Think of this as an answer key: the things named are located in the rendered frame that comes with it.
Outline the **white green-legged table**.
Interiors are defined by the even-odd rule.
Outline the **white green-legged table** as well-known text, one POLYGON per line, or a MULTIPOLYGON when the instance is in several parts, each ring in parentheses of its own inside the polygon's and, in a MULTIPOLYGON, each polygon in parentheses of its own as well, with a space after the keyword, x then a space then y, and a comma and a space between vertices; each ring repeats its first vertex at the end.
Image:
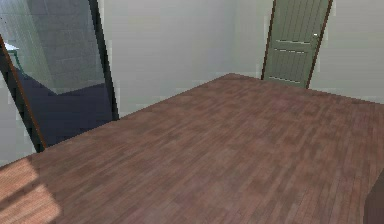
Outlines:
POLYGON ((14 67, 17 68, 21 73, 24 73, 24 70, 23 70, 23 68, 21 66, 20 59, 19 59, 19 56, 18 56, 19 48, 16 47, 16 46, 13 46, 11 44, 8 44, 8 43, 5 43, 5 47, 6 47, 6 50, 7 50, 8 54, 11 57, 11 60, 12 60, 12 62, 14 64, 14 67))

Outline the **dark open room door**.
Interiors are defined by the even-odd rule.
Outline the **dark open room door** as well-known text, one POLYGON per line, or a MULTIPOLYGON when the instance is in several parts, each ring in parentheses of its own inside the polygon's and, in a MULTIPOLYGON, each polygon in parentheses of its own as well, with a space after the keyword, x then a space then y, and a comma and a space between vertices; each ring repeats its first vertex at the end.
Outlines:
POLYGON ((43 152, 47 145, 33 115, 31 105, 27 99, 18 73, 12 64, 5 42, 0 35, 0 72, 3 75, 18 113, 26 127, 27 133, 37 153, 43 152))

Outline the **dark brown furniture corner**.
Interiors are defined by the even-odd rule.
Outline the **dark brown furniture corner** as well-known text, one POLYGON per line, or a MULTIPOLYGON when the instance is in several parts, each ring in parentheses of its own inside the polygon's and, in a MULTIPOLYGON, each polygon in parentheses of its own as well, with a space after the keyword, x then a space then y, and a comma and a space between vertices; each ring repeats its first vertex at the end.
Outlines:
POLYGON ((384 224, 384 169, 365 200, 363 224, 384 224))

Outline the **green panelled room door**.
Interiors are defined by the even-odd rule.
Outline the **green panelled room door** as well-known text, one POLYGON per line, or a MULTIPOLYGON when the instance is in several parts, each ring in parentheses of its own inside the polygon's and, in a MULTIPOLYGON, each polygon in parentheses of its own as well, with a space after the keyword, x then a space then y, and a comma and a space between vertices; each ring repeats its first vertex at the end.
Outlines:
POLYGON ((273 0, 262 80, 309 88, 332 3, 273 0))

